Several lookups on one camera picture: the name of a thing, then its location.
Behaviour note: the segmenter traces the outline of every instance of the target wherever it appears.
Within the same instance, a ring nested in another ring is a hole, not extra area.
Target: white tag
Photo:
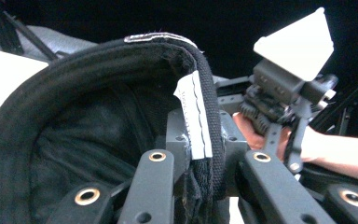
[[[190,139],[192,160],[212,157],[212,143],[203,103],[200,74],[195,71],[178,81],[173,93],[182,103],[185,123]]]

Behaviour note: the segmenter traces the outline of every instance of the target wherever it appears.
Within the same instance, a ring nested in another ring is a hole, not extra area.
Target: metal ring
[[[167,156],[165,155],[165,153],[162,152],[153,152],[149,156],[149,160],[151,161],[164,161],[165,158],[167,158]]]
[[[339,191],[339,196],[342,200],[344,200],[346,203],[349,203],[353,206],[358,207],[358,193],[348,190],[348,189],[342,189]]]
[[[254,158],[257,161],[261,161],[261,162],[269,162],[271,161],[271,157],[267,154],[261,153],[261,152],[256,152],[254,154]]]
[[[89,205],[95,203],[100,197],[101,192],[95,188],[87,188],[79,191],[75,197],[75,203],[78,205]]]

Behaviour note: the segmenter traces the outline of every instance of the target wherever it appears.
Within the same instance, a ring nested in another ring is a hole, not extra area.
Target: human hand
[[[235,113],[232,119],[237,124],[243,136],[246,138],[248,145],[251,149],[260,149],[264,146],[266,139],[260,134],[255,132],[255,128],[252,121],[246,118],[241,113]],[[289,128],[282,128],[281,138],[278,145],[277,157],[282,161],[284,156],[284,150],[286,149],[287,142],[290,136]]]

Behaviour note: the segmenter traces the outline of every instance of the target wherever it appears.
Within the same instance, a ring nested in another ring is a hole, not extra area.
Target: black fabric
[[[110,188],[130,178],[142,153],[165,134],[168,112],[180,107],[172,95],[177,80],[196,69],[211,108],[213,155],[224,158],[206,60],[188,44],[157,42],[119,40],[69,56],[9,96],[0,108],[1,223],[43,223],[75,186],[93,181]],[[216,161],[217,169],[213,162],[194,162],[201,183],[194,211],[203,222],[214,189],[224,192],[224,162]]]

